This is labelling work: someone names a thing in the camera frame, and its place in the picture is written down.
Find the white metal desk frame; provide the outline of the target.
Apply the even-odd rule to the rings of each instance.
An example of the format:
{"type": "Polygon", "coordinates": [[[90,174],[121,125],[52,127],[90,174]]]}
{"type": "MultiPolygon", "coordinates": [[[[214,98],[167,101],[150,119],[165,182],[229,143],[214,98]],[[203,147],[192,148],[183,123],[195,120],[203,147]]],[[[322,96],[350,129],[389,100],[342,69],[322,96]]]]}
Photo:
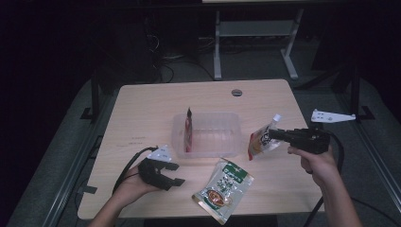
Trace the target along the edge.
{"type": "Polygon", "coordinates": [[[222,10],[216,11],[215,47],[214,47],[214,80],[222,79],[220,60],[220,39],[232,37],[287,37],[288,43],[280,50],[282,60],[291,79],[297,79],[298,74],[291,59],[291,50],[302,21],[304,9],[299,8],[292,19],[255,19],[255,20],[224,20],[222,10]]]}

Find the red snack packet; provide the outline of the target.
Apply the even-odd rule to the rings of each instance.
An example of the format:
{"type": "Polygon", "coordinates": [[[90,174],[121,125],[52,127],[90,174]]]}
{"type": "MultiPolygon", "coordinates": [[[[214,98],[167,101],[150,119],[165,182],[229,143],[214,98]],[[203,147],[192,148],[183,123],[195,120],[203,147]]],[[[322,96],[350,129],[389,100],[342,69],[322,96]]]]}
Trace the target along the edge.
{"type": "Polygon", "coordinates": [[[192,149],[192,112],[187,110],[186,119],[184,124],[184,152],[190,152],[192,149]]]}

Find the person's right hand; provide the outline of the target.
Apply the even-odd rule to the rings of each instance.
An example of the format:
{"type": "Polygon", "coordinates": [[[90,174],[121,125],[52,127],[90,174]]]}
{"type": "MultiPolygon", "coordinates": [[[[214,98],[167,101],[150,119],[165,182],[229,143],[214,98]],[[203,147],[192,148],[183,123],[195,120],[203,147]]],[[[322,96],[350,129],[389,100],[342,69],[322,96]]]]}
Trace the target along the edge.
{"type": "Polygon", "coordinates": [[[339,172],[332,148],[321,154],[313,154],[295,147],[288,148],[288,154],[301,157],[301,167],[311,174],[318,186],[328,186],[339,180],[339,172]]]}

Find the green and white snack pouch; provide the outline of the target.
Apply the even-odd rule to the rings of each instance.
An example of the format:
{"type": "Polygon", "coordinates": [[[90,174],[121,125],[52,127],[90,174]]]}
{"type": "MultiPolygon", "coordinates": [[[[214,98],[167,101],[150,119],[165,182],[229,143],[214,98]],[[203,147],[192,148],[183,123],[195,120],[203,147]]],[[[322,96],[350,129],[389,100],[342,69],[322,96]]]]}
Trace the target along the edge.
{"type": "Polygon", "coordinates": [[[221,158],[208,184],[192,196],[220,225],[224,225],[243,196],[252,185],[254,177],[235,163],[221,158]]]}

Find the black metal stand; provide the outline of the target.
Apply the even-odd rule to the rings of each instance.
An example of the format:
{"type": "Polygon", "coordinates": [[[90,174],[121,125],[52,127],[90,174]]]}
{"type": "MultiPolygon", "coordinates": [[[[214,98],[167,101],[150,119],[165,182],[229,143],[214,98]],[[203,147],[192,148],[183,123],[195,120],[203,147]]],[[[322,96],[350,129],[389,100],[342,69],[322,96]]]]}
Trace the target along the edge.
{"type": "Polygon", "coordinates": [[[350,112],[356,117],[356,121],[360,123],[362,120],[375,120],[375,116],[368,106],[359,105],[360,97],[360,74],[357,67],[352,64],[350,68],[351,75],[351,92],[350,92],[350,112]]]}
{"type": "Polygon", "coordinates": [[[98,118],[100,107],[99,107],[99,82],[97,72],[94,71],[91,75],[91,107],[85,108],[81,114],[81,119],[90,119],[95,122],[98,118]]]}

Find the aluminium rail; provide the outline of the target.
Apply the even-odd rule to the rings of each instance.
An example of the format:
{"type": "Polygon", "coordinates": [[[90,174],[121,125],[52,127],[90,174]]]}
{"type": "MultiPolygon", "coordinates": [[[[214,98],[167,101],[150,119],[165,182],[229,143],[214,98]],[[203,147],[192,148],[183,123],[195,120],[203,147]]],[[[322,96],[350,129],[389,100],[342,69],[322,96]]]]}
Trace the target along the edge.
{"type": "Polygon", "coordinates": [[[79,94],[73,101],[47,154],[46,182],[53,187],[54,197],[45,209],[41,227],[58,226],[92,148],[97,138],[104,134],[115,100],[115,94],[100,96],[100,112],[96,120],[81,118],[92,104],[91,98],[79,94]]]}
{"type": "Polygon", "coordinates": [[[367,152],[374,164],[374,168],[380,180],[383,182],[385,188],[387,189],[394,205],[401,213],[401,186],[395,180],[394,176],[387,167],[383,157],[379,153],[379,150],[372,142],[368,132],[362,126],[362,123],[364,121],[375,120],[375,116],[372,114],[372,112],[367,106],[362,106],[361,110],[362,110],[362,115],[357,115],[357,119],[353,123],[353,127],[356,130],[357,135],[361,140],[362,144],[367,149],[367,152]]]}

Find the person's left hand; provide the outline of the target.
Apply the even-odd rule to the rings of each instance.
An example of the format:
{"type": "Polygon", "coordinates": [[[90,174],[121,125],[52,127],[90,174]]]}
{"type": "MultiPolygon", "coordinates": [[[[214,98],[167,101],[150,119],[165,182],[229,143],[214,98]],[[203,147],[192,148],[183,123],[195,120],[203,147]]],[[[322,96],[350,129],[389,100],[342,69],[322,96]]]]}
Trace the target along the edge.
{"type": "Polygon", "coordinates": [[[145,183],[139,175],[138,166],[134,166],[129,169],[114,194],[120,199],[135,201],[147,193],[158,190],[158,187],[145,183]]]}

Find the clear plastic container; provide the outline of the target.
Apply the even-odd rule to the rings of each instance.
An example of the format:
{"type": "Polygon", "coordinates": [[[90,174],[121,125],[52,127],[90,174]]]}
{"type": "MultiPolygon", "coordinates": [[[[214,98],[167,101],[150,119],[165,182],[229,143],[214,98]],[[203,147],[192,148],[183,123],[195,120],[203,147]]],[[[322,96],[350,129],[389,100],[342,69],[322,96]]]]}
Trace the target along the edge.
{"type": "Polygon", "coordinates": [[[180,158],[235,157],[241,151],[242,131],[236,113],[192,114],[192,148],[184,149],[186,114],[173,117],[171,144],[180,158]]]}

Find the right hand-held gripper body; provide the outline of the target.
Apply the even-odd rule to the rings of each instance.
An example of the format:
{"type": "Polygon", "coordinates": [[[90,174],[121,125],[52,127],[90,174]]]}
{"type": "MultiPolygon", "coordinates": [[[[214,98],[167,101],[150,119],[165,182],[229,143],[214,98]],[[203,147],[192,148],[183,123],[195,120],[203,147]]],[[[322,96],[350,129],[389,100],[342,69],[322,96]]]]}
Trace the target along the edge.
{"type": "Polygon", "coordinates": [[[339,123],[355,120],[354,114],[330,113],[315,109],[311,115],[311,122],[315,124],[308,129],[295,129],[286,131],[286,141],[292,147],[301,149],[313,154],[321,154],[328,151],[333,133],[323,130],[320,123],[339,123]]]}

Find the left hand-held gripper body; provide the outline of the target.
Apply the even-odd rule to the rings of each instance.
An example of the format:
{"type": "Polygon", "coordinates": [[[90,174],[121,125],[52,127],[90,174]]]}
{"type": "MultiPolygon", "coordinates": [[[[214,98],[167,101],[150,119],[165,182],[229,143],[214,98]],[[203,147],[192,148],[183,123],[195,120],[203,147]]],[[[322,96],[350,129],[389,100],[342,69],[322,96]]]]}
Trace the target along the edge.
{"type": "Polygon", "coordinates": [[[155,149],[140,163],[138,173],[145,183],[168,191],[172,186],[172,180],[161,171],[170,170],[171,166],[169,149],[167,146],[162,146],[155,149]]]}

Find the white spouted food pouch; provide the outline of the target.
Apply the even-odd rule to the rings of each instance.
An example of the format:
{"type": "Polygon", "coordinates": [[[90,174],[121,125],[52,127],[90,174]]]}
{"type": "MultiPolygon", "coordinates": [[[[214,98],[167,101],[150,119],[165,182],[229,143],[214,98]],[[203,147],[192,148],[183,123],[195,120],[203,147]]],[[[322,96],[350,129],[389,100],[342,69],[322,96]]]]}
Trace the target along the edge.
{"type": "Polygon", "coordinates": [[[279,140],[270,137],[270,130],[276,130],[276,125],[280,120],[281,115],[276,114],[269,124],[251,134],[248,145],[250,161],[256,156],[276,149],[281,144],[279,140]]]}

